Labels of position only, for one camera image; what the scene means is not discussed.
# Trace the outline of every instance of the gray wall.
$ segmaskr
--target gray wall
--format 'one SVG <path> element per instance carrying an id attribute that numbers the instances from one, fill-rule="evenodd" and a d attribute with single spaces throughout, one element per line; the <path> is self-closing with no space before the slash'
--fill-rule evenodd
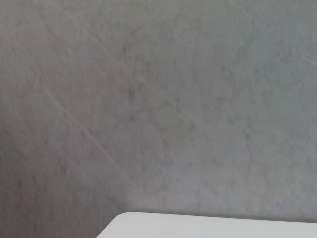
<path id="1" fill-rule="evenodd" d="M 317 222 L 314 0 L 0 1 L 0 236 L 154 211 Z"/>

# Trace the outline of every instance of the wall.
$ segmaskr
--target wall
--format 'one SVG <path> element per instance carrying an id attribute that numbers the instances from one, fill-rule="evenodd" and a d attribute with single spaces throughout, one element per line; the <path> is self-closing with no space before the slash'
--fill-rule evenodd
<path id="1" fill-rule="evenodd" d="M 315 5 L 1 1 L 1 237 L 317 221 Z"/>

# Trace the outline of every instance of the white surface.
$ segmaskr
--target white surface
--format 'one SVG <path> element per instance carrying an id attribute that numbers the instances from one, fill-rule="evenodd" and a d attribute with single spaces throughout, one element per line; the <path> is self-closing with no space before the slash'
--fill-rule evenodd
<path id="1" fill-rule="evenodd" d="M 98 238 L 316 238 L 317 224 L 129 212 Z"/>

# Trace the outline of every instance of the marble veining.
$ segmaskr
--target marble veining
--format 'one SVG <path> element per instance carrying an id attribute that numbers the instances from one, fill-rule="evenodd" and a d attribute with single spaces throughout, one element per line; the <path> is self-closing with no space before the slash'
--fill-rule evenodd
<path id="1" fill-rule="evenodd" d="M 315 4 L 2 1 L 0 236 L 95 237 L 126 211 L 316 222 Z"/>

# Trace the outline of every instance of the white countertop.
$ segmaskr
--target white countertop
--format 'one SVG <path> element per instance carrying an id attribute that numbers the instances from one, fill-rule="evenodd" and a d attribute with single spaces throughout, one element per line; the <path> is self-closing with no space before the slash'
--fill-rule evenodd
<path id="1" fill-rule="evenodd" d="M 129 212 L 98 238 L 316 238 L 317 224 Z"/>

